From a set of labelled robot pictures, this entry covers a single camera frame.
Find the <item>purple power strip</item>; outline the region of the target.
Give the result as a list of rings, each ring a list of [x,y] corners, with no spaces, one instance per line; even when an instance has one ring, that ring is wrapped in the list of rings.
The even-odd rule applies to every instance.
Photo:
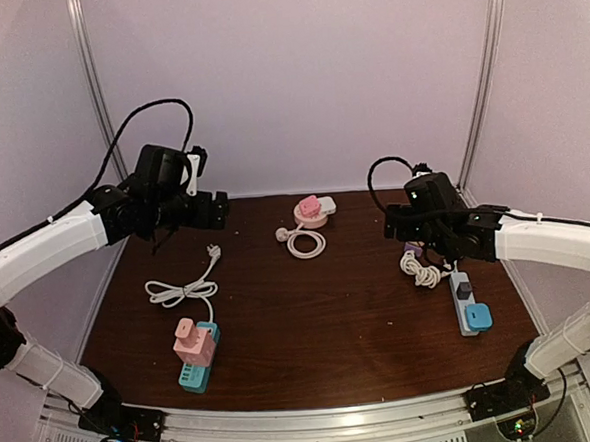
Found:
[[[419,258],[423,253],[423,245],[419,242],[406,242],[404,245],[404,251],[412,252],[414,256]]]

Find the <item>white plug adapter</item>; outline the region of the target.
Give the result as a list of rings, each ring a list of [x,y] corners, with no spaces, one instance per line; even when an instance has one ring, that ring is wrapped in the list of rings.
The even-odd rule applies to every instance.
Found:
[[[331,196],[319,197],[318,204],[319,204],[319,210],[318,210],[319,215],[329,216],[329,215],[333,215],[337,212],[336,211],[337,205]]]

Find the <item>pink round socket base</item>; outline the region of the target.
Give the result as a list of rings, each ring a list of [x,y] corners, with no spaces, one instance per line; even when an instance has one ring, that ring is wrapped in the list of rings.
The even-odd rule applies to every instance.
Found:
[[[320,209],[313,209],[310,212],[304,212],[301,205],[298,204],[293,209],[294,222],[303,229],[316,230],[323,227],[328,222],[328,214]]]

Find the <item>pink plug adapter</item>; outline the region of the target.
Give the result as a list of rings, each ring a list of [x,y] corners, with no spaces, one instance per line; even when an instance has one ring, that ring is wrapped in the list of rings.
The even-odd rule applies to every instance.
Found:
[[[321,203],[316,195],[310,195],[300,200],[298,211],[302,218],[315,218],[320,214]]]

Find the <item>small pink charger plug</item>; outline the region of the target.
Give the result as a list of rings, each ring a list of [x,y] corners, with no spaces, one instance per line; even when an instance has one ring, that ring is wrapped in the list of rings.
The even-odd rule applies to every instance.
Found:
[[[198,336],[194,321],[190,318],[181,318],[177,324],[175,336],[183,344],[193,344]]]

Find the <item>pink cube socket adapter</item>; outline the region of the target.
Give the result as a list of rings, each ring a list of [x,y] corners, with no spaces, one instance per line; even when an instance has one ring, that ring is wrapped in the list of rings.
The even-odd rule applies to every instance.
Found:
[[[217,349],[217,340],[214,334],[218,333],[215,323],[198,323],[197,340],[192,344],[183,344],[176,339],[173,345],[174,352],[184,364],[207,368],[212,364]]]

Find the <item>teal power strip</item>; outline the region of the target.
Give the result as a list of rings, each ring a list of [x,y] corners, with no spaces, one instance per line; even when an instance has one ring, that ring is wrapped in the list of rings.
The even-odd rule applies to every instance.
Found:
[[[178,380],[186,392],[202,394],[207,390],[220,336],[214,322],[182,318],[177,324],[173,348],[183,364]]]

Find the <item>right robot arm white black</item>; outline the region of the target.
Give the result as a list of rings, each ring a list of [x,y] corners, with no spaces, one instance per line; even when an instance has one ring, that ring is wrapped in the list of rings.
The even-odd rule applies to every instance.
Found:
[[[385,215],[387,238],[420,241],[451,264],[464,258],[520,260],[590,273],[590,222],[490,205],[424,213],[416,213],[409,205],[389,205]],[[535,379],[546,378],[588,352],[590,302],[527,345],[517,356],[521,366],[499,386],[499,402],[520,409],[536,393]]]

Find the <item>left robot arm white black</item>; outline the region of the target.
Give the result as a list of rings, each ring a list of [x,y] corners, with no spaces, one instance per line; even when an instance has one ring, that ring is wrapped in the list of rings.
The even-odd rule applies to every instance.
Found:
[[[95,425],[109,436],[130,428],[128,410],[109,399],[108,386],[87,367],[72,363],[19,330],[8,303],[32,283],[75,258],[136,235],[152,241],[158,228],[221,230],[229,213],[226,192],[189,192],[178,186],[153,199],[131,185],[105,185],[59,219],[0,249],[0,369],[10,370],[74,403],[91,409]]]

